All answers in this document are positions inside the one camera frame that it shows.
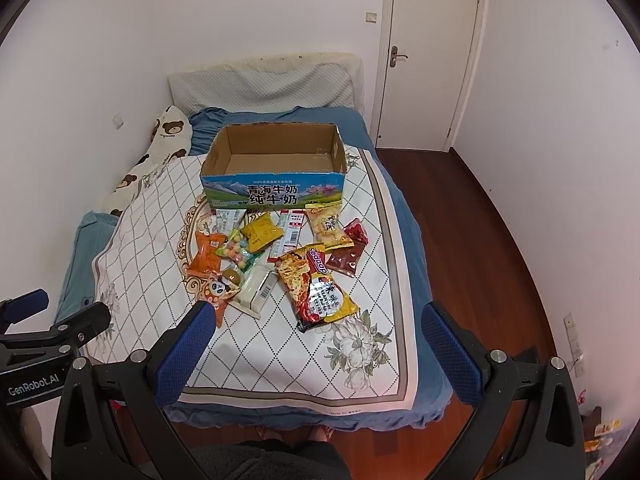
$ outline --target red snack bag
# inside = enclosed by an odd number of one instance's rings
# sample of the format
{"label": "red snack bag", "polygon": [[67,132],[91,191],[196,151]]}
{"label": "red snack bag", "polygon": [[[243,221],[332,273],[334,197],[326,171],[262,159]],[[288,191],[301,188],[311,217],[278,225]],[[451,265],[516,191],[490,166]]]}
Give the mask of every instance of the red snack bag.
{"label": "red snack bag", "polygon": [[353,240],[353,247],[336,249],[331,253],[326,266],[331,270],[355,278],[358,260],[364,252],[364,247],[369,243],[369,239],[359,218],[354,218],[349,222],[345,226],[344,232]]}
{"label": "red snack bag", "polygon": [[344,232],[347,233],[347,236],[354,242],[360,242],[363,245],[369,243],[367,232],[364,230],[364,226],[359,218],[351,220],[351,222],[345,226]]}
{"label": "red snack bag", "polygon": [[358,265],[358,260],[362,256],[364,247],[364,244],[353,240],[353,247],[336,249],[331,253],[331,256],[327,260],[327,268],[355,278],[356,266]]}

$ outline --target yellow snack bag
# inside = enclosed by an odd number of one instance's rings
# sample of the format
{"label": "yellow snack bag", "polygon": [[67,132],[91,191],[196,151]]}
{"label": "yellow snack bag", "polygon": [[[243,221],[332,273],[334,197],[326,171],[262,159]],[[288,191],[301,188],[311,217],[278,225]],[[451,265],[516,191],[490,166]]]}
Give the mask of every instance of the yellow snack bag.
{"label": "yellow snack bag", "polygon": [[347,236],[338,221],[341,207],[342,205],[338,204],[306,210],[316,242],[324,244],[327,251],[340,247],[353,247],[353,240]]}
{"label": "yellow snack bag", "polygon": [[257,253],[284,234],[282,228],[273,224],[269,213],[258,216],[240,229],[240,232],[249,240],[250,253]]}

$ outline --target light switch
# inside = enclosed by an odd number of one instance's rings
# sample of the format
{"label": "light switch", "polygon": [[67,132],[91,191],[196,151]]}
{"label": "light switch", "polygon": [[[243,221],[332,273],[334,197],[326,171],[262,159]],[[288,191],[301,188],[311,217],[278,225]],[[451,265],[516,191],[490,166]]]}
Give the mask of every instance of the light switch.
{"label": "light switch", "polygon": [[123,124],[124,124],[124,121],[122,120],[122,117],[120,116],[120,114],[115,114],[113,116],[113,125],[116,127],[116,130],[121,129]]}

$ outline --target wooden floor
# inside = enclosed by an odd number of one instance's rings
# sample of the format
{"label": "wooden floor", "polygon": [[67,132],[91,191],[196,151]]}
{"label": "wooden floor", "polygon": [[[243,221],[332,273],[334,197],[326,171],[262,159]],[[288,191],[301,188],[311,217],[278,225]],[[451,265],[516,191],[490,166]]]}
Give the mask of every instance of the wooden floor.
{"label": "wooden floor", "polygon": [[[378,155],[420,224],[434,299],[489,349],[515,355],[536,346],[541,360],[555,355],[529,271],[502,219],[455,152],[378,150]],[[423,479],[449,449],[470,413],[454,395],[444,418],[424,430],[334,433],[332,443],[345,457],[354,480]],[[514,433],[518,415],[516,407],[485,473],[492,470]],[[126,430],[132,427],[127,413],[119,418],[124,433],[131,434]],[[196,430],[178,424],[177,429],[190,447],[256,438],[251,428]],[[285,439],[302,439],[307,431],[289,432]],[[140,444],[131,445],[134,457],[144,460]]]}

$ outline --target blue gripper pad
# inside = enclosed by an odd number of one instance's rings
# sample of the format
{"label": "blue gripper pad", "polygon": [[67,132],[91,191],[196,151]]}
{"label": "blue gripper pad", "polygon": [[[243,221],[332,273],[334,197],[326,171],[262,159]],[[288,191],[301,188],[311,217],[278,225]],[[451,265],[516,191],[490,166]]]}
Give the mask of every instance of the blue gripper pad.
{"label": "blue gripper pad", "polygon": [[47,293],[39,288],[29,294],[9,300],[2,310],[2,317],[7,323],[18,323],[28,317],[42,312],[49,306]]}
{"label": "blue gripper pad", "polygon": [[216,311],[212,304],[206,303],[156,371],[154,397],[158,406],[178,400],[215,331]]}
{"label": "blue gripper pad", "polygon": [[481,372],[431,303],[422,310],[420,327],[460,402],[477,408],[484,396]]}

